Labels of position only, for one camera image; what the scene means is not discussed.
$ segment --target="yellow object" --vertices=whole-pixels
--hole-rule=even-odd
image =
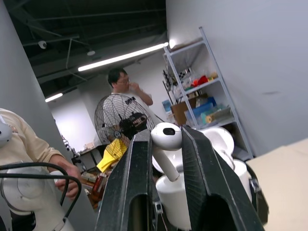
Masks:
[[[218,74],[216,72],[212,72],[208,77],[208,81],[212,81],[214,79],[218,78]]]
[[[115,139],[106,146],[104,157],[96,167],[101,172],[105,172],[112,163],[121,159],[126,150],[127,146],[120,139]]]

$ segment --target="fan grille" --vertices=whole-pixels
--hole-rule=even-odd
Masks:
[[[104,97],[97,105],[94,114],[95,129],[102,143],[111,143],[115,139],[117,145],[108,145],[107,151],[119,159],[122,145],[129,146],[130,140],[138,132],[152,130],[155,124],[149,113],[130,98],[120,94]]]

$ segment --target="white wall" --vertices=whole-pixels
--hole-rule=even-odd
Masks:
[[[49,102],[48,106],[60,133],[76,152],[84,150],[84,144],[93,142],[96,131],[78,90]]]
[[[46,140],[63,155],[67,154],[2,0],[0,0],[0,107],[16,112],[27,121],[37,136]],[[71,202],[66,199],[64,210],[67,210],[70,204]],[[84,192],[74,206],[69,220],[76,231],[94,230],[95,215]]]
[[[78,90],[94,125],[94,113],[98,102],[104,96],[111,94],[111,87],[107,81],[107,76],[99,75],[98,77],[79,85]]]
[[[150,108],[165,121],[167,116],[162,101],[168,100],[169,97],[162,82],[163,70],[166,68],[163,54],[164,51],[161,50],[141,60],[140,64],[133,64],[124,69],[130,81],[138,83],[140,88],[152,95],[153,105]]]
[[[307,137],[308,2],[167,0],[169,38],[203,26],[256,154]]]
[[[163,69],[165,68],[163,53],[161,50],[142,59],[139,64],[136,63],[124,69],[128,73],[131,81],[137,82],[146,93],[152,95],[154,103],[150,108],[156,115],[166,120],[166,113],[162,101],[169,98],[162,83]],[[107,76],[100,75],[97,78],[85,82],[78,86],[78,90],[94,124],[94,113],[98,102],[112,92],[112,88],[107,81]]]

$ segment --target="shelf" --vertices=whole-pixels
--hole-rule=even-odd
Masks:
[[[202,88],[205,88],[206,86],[209,86],[209,85],[211,85],[213,83],[216,83],[216,82],[219,82],[219,78],[216,78],[216,79],[214,79],[212,81],[209,81],[209,82],[206,82],[204,84],[201,84],[201,85],[199,85],[199,86],[197,86],[195,88],[189,89],[189,90],[185,91],[185,93],[186,93],[186,95],[189,95],[189,94],[191,94],[191,93],[193,93],[195,91],[198,91],[198,90],[200,90]]]
[[[199,130],[211,128],[211,127],[222,127],[222,126],[225,126],[227,124],[234,123],[234,122],[235,122],[235,118],[233,116],[227,117],[227,118],[220,120],[220,121],[214,121],[213,123],[210,123],[210,124],[204,124],[199,128]]]
[[[176,50],[176,51],[171,51],[171,52],[170,52],[170,55],[173,56],[173,55],[175,55],[175,54],[181,53],[181,52],[186,51],[186,50],[188,50],[188,49],[191,49],[191,48],[193,48],[193,47],[197,47],[197,46],[199,46],[199,45],[201,45],[201,44],[204,44],[204,41],[203,41],[203,40],[198,41],[198,42],[195,42],[195,43],[191,43],[191,44],[189,44],[189,45],[187,45],[187,46],[184,46],[184,47],[181,47],[181,48],[179,48],[179,49]]]
[[[238,146],[234,146],[234,151],[232,153],[232,156],[236,157],[237,159],[240,159],[242,161],[247,161],[247,160],[251,160],[251,159],[254,158],[247,151],[245,151],[244,149],[242,149]]]
[[[177,70],[177,73],[184,71],[185,69],[188,69],[192,66],[192,64],[197,59],[198,55],[201,52],[206,51],[206,46],[203,41],[196,42],[193,44],[190,44],[188,46],[185,46],[183,48],[180,48],[176,51],[170,52],[171,59],[173,61],[173,64],[175,66],[175,69]],[[170,63],[168,62],[167,58],[165,57],[165,60],[167,61],[167,71],[170,75],[173,75],[173,71],[171,69]]]

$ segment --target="cardboard box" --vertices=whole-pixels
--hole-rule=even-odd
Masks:
[[[193,98],[193,99],[189,100],[189,103],[190,103],[192,108],[196,107],[196,102],[197,102],[197,98]],[[187,111],[187,110],[188,110],[188,108],[187,108],[185,101],[171,106],[171,111],[172,111],[174,118],[175,118],[175,120],[176,120],[176,122],[179,126],[186,123],[186,116],[185,116],[184,112]]]
[[[93,149],[93,148],[94,148],[94,142],[86,143],[86,144],[84,145],[84,148],[85,148],[85,150]]]

